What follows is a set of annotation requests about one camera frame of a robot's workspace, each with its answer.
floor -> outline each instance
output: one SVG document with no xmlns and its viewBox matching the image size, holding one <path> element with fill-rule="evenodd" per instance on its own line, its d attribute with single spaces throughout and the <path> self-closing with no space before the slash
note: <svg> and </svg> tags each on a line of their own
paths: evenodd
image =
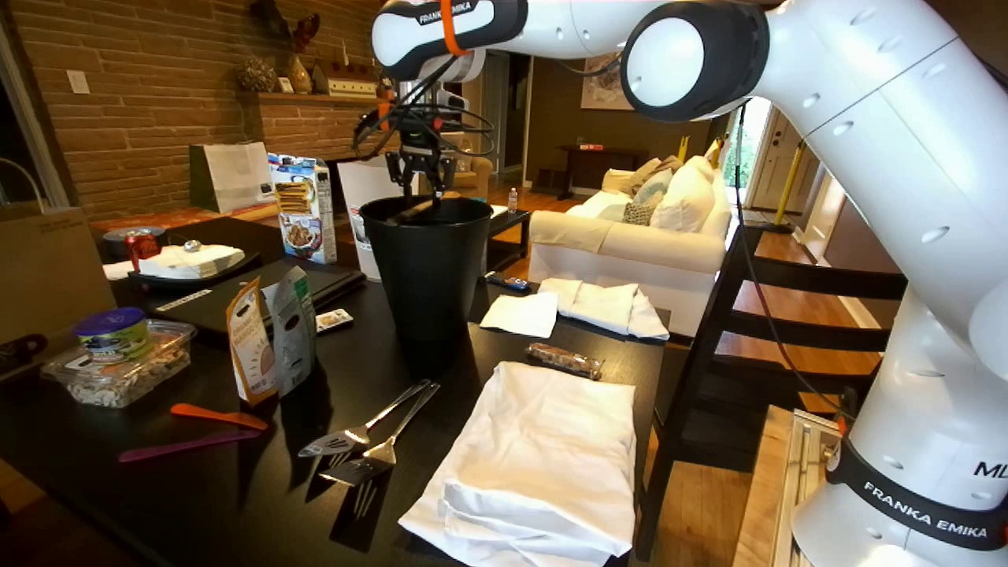
<svg viewBox="0 0 1008 567">
<path fill-rule="evenodd" d="M 494 185 L 490 201 L 506 201 L 506 190 Z M 520 207 L 527 211 L 566 211 L 581 200 L 558 200 L 542 193 L 520 193 Z M 774 257 L 802 258 L 795 243 L 778 243 Z M 506 267 L 510 277 L 527 275 L 527 261 Z M 819 310 L 827 320 L 845 320 L 836 306 L 802 306 Z M 727 567 L 733 559 L 738 530 L 743 521 L 743 506 L 749 492 L 749 473 L 712 470 L 676 464 L 666 495 L 666 518 L 659 527 L 654 567 Z M 0 565 L 46 567 L 46 565 L 134 565 L 103 536 L 79 524 L 56 502 L 43 498 L 37 485 L 21 480 L 12 466 L 0 461 Z"/>
</svg>

black bucket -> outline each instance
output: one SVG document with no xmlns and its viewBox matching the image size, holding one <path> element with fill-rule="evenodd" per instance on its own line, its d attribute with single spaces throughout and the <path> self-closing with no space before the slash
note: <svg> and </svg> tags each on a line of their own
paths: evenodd
<svg viewBox="0 0 1008 567">
<path fill-rule="evenodd" d="M 358 207 L 380 288 L 407 347 L 467 337 L 484 270 L 490 204 L 475 200 L 378 200 Z"/>
</svg>

wooden chair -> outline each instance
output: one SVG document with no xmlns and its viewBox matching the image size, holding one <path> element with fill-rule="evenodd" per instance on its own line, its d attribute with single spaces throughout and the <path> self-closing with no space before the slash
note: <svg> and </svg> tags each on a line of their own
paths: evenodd
<svg viewBox="0 0 1008 567">
<path fill-rule="evenodd" d="M 851 397 L 856 407 L 883 363 L 890 321 L 856 328 L 833 320 L 821 325 L 811 320 L 799 297 L 824 292 L 899 306 L 906 281 L 886 270 L 757 257 L 764 229 L 785 227 L 738 227 L 694 347 L 666 355 L 654 405 L 659 450 L 645 480 L 637 542 L 642 554 L 651 549 L 673 461 L 753 470 L 768 407 L 795 409 L 808 407 L 802 400 L 827 400 L 827 409 L 839 409 Z M 743 292 L 760 297 L 760 290 L 773 297 L 768 314 L 739 302 Z"/>
</svg>

brick wall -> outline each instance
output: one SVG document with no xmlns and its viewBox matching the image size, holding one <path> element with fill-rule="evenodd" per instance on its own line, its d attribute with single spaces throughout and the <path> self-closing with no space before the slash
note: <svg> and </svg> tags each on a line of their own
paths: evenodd
<svg viewBox="0 0 1008 567">
<path fill-rule="evenodd" d="M 26 48 L 77 204 L 88 214 L 189 204 L 189 146 L 265 140 L 265 122 L 276 151 L 335 156 L 351 143 L 352 106 L 283 100 L 260 121 L 236 89 L 243 56 L 276 56 L 249 3 L 8 0 L 12 41 Z M 302 59 L 326 74 L 343 48 L 356 65 L 371 59 L 374 9 L 371 0 L 281 0 L 290 22 L 320 14 Z M 84 74 L 88 96 L 70 93 L 67 69 Z"/>
</svg>

cushion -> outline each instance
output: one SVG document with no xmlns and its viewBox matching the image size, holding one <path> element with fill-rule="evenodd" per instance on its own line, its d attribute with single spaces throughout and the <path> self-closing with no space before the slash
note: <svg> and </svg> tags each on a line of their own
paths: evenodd
<svg viewBox="0 0 1008 567">
<path fill-rule="evenodd" d="M 595 221 L 616 221 L 616 223 L 623 223 L 628 204 L 630 204 L 630 197 L 628 197 L 628 193 L 595 193 L 595 197 L 588 197 L 588 201 L 574 204 L 566 214 L 571 214 L 571 219 L 595 219 Z"/>
<path fill-rule="evenodd" d="M 659 166 L 663 166 L 663 162 L 650 158 L 642 166 L 634 170 L 634 176 L 613 183 L 613 190 L 634 197 Z"/>
<path fill-rule="evenodd" d="M 651 227 L 672 235 L 695 235 L 716 207 L 716 166 L 690 158 L 668 183 L 666 200 L 651 211 Z"/>
<path fill-rule="evenodd" d="M 672 183 L 672 170 L 659 170 L 651 175 L 630 200 L 628 204 L 628 223 L 651 223 L 651 211 L 659 207 L 659 201 L 666 200 L 666 190 Z"/>
</svg>

